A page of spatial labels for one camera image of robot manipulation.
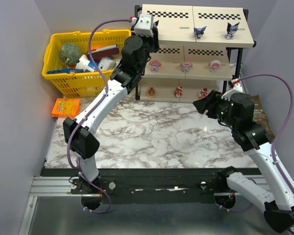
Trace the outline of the red white bear toy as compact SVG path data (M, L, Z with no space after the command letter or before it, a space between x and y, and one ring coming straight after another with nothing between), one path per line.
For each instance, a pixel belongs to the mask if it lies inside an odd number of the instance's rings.
M203 99L208 95L208 89L204 88L199 92L198 98Z

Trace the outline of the pink blue-bow bunny toy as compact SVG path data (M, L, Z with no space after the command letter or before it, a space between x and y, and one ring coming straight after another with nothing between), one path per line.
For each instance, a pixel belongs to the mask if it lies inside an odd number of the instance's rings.
M152 72L158 72L159 68L162 66L158 60L149 61L149 65Z

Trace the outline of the red bear cream toy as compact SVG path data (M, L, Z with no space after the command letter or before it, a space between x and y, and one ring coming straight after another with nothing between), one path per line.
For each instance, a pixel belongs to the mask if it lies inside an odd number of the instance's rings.
M181 86L179 86L179 87L175 88L173 95L177 98L180 98L183 95L182 92L183 92L183 89Z

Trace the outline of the pink round bunny toy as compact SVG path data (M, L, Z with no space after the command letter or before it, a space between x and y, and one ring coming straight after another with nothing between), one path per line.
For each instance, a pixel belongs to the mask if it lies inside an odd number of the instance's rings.
M188 73L190 69L193 67L193 64L191 62L184 61L180 63L180 67L183 73Z

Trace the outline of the white pink bunny toy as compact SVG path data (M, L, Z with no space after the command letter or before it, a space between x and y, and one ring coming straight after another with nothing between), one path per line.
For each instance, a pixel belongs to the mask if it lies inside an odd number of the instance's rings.
M216 72L221 66L221 61L213 60L208 64L208 66L210 72Z

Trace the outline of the purple small figure toy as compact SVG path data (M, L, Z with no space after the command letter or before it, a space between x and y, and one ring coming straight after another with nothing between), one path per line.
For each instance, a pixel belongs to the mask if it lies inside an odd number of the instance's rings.
M194 37L195 39L200 39L203 35L204 35L204 32L206 30L206 27L207 26L204 26L202 28L197 28L197 27L194 27Z

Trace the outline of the pink bear strawberry toy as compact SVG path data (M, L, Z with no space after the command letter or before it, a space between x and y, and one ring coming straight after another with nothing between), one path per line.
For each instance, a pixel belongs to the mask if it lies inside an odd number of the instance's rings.
M147 97L155 98L156 97L156 90L154 87L149 87L147 90Z

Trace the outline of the black purple cat toy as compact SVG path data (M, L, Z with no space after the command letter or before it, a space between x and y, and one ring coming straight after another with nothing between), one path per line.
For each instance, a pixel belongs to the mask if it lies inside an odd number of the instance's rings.
M227 40L230 40L231 39L232 40L234 38L234 34L239 29L239 24L240 23L236 23L236 24L227 23L227 29L226 29L225 39L227 39Z

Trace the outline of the black purple-bow cat toy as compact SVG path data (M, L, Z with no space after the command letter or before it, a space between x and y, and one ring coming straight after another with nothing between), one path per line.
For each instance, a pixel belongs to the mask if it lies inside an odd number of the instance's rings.
M159 20L153 22L152 29L157 28L158 27L158 24L159 24Z

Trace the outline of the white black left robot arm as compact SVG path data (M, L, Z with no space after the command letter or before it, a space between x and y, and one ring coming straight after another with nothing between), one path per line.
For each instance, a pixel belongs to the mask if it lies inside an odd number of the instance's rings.
M125 40L120 63L104 90L82 113L63 121L68 151L76 155L77 169L86 182L93 182L99 176L95 158L99 141L94 136L98 127L117 103L138 85L151 59L150 54L159 49L157 27L153 27L151 32L151 37L134 33Z

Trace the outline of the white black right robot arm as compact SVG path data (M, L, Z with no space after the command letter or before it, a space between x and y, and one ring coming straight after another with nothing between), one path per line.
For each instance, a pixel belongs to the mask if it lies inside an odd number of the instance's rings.
M234 93L223 99L216 90L193 102L200 114L216 119L231 129L234 141L257 165L270 191L253 183L230 166L217 173L213 187L234 190L255 205L277 233L294 226L294 182L280 162L273 141L265 128L253 120L254 102L248 94Z

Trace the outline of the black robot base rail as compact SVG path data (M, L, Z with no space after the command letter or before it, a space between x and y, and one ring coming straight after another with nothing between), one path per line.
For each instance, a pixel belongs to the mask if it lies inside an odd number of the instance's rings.
M225 203L234 206L236 197L225 184L221 168L193 169L105 169L92 187L79 179L77 170L46 169L43 177L68 177L68 194L80 196L82 205L97 208L100 204L176 204Z

